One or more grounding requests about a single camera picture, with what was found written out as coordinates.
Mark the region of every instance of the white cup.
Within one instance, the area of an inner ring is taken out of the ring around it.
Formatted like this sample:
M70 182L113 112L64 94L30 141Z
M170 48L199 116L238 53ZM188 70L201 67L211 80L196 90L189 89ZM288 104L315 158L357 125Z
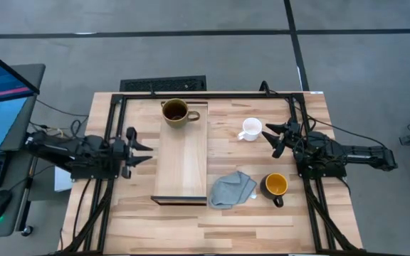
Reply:
M243 122L243 131L238 134L238 140L255 141L262 132L262 123L259 119L250 117Z

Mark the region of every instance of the gray towel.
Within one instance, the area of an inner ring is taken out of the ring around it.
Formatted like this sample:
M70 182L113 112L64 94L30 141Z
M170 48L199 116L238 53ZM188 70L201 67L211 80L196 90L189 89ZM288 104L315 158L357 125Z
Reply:
M217 209L230 209L233 205L245 203L256 184L250 176L241 171L218 178L211 189L210 206Z

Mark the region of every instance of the wooden tray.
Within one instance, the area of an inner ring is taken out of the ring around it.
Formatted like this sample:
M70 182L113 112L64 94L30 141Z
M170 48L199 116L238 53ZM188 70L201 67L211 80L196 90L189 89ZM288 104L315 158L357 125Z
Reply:
M208 104L188 102L200 119L180 129L161 124L153 201L160 205L206 206Z

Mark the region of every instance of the wooden table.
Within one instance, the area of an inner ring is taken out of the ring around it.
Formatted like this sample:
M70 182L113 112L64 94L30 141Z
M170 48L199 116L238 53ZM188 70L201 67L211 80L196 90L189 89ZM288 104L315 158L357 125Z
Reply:
M86 134L104 135L111 95L110 92L95 93ZM330 123L323 94L305 92L305 101L309 115ZM247 117L257 117L264 124L287 122L290 117L287 102L279 99L208 100L208 193L217 178L237 170L248 174L258 183L272 172L281 173L289 182L289 189L284 196L285 204L281 209L264 198L257 186L257 199L249 198L246 203L231 210L214 210L206 206L158 206L150 200L154 191L159 129L163 122L160 102L161 100L129 100L127 103L123 131L128 126L135 127L139 142L152 147L154 151L148 154L154 157L134 168L130 180L116 180L105 253L315 251L303 182L297 175L292 151L286 149L279 159L274 159L271 157L273 150L263 137L254 142L237 140L242 122ZM118 114L113 122L114 131L117 118ZM315 129L334 137L330 127L317 123ZM336 178L324 178L323 183L331 218L351 243L362 247L347 188ZM85 181L78 181L72 188L63 226L65 245L72 239L74 218L84 186ZM94 181L86 191L77 231L88 219L93 188ZM327 247L323 222L319 216L317 219L322 246ZM99 226L100 220L93 232L92 249L97 245Z

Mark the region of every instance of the mug handle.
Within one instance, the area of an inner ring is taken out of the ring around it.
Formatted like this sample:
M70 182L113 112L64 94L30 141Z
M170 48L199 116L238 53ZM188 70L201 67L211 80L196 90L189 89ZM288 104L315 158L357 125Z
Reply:
M275 206L278 208L284 206L283 196L277 196L275 199L273 199L273 202L275 203Z
M200 114L197 111L189 111L188 112L188 121L189 122L193 122L193 121L197 121L200 118Z
M245 132L244 132L244 131L240 132L240 133L238 134L238 140L244 139L244 135L245 135Z

